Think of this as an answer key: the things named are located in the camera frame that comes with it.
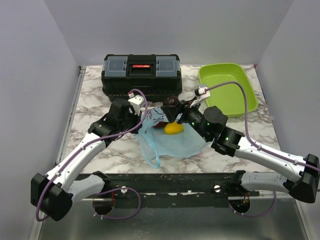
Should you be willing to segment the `dark purple fake fruit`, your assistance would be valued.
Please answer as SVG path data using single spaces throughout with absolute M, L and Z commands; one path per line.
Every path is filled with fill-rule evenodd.
M 179 99 L 176 96 L 167 97 L 163 102 L 163 106 L 175 106 L 179 103 Z

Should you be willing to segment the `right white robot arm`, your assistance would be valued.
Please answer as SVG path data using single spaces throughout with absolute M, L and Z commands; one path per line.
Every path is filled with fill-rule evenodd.
M 216 106 L 200 112 L 198 106 L 180 101 L 176 105 L 163 105 L 161 110 L 169 123 L 189 124 L 219 154 L 249 160 L 271 170 L 244 172 L 230 183 L 234 195 L 266 190 L 287 193 L 304 203 L 316 201 L 320 181 L 317 156 L 294 155 L 252 140 L 248 134 L 228 127 L 228 117 Z

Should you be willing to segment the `blue plastic bag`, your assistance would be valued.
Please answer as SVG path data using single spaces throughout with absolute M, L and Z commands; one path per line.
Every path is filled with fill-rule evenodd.
M 160 167 L 162 156 L 191 158 L 209 144 L 187 123 L 182 124 L 183 131 L 176 134 L 166 134 L 164 127 L 156 127 L 167 122 L 160 107 L 151 108 L 136 135 L 145 161 L 153 168 Z

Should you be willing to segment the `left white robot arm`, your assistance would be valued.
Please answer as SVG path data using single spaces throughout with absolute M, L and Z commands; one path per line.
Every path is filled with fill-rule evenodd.
M 147 106 L 147 100 L 141 95 L 131 96 L 128 100 L 117 98 L 108 113 L 90 125 L 80 144 L 61 163 L 45 175 L 37 173 L 32 178 L 30 202 L 36 207 L 38 222 L 47 218 L 61 220 L 74 203 L 91 195 L 104 198 L 113 192 L 126 194 L 132 190 L 125 185 L 112 188 L 107 176 L 99 172 L 80 181 L 76 178 L 119 136 L 138 132 L 147 115 L 141 108 Z

